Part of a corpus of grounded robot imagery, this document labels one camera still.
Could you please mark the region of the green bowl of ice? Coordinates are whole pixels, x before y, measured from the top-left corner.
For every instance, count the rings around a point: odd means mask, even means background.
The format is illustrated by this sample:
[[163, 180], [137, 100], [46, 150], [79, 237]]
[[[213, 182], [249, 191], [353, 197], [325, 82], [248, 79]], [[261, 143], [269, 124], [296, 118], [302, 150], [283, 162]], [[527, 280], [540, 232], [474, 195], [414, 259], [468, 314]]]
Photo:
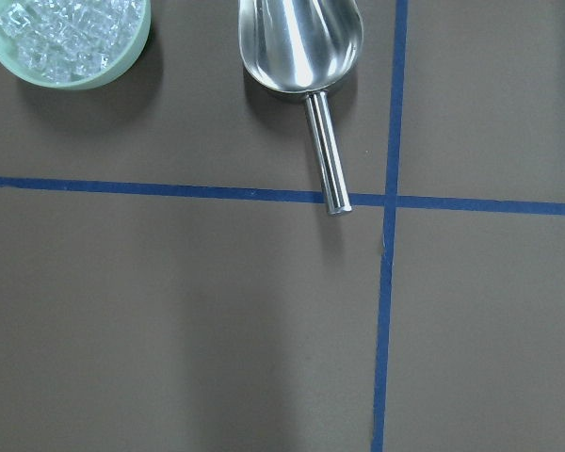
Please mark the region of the green bowl of ice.
[[0, 1], [0, 63], [38, 87], [99, 88], [135, 64], [151, 19], [149, 1]]

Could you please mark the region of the metal ice scoop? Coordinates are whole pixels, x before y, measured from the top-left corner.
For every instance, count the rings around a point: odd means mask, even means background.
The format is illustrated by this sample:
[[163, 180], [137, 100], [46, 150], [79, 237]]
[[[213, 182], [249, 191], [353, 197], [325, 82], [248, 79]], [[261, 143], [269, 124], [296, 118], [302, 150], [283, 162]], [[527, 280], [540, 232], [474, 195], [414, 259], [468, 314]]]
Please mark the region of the metal ice scoop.
[[352, 211], [329, 93], [353, 71], [363, 48], [355, 1], [240, 1], [238, 45], [245, 70], [262, 87], [304, 103], [331, 216]]

